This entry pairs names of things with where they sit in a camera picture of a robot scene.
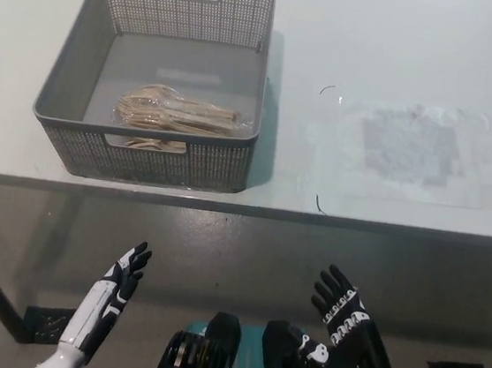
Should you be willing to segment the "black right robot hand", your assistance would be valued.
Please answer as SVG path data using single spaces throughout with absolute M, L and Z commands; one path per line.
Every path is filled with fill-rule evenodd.
M 358 368 L 392 368 L 382 337 L 359 292 L 334 264 L 320 273 L 311 302 L 335 353 Z

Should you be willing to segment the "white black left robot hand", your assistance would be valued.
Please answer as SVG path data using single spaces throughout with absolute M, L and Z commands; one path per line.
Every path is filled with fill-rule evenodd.
M 151 256 L 148 243 L 143 242 L 117 259 L 88 291 L 59 341 L 80 350 L 90 361 L 116 325 Z

